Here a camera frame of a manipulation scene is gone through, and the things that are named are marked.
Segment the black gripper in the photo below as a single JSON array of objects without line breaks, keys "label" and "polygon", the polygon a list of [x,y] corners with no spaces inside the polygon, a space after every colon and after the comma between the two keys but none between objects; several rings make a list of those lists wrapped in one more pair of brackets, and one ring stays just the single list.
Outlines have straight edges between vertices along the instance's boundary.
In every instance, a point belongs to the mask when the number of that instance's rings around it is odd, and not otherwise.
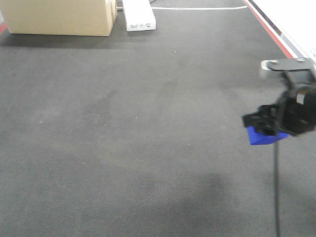
[{"label": "black gripper", "polygon": [[278,136],[279,132],[298,136],[316,127],[316,87],[301,85],[287,88],[273,105],[262,105],[242,116],[256,133]]}]

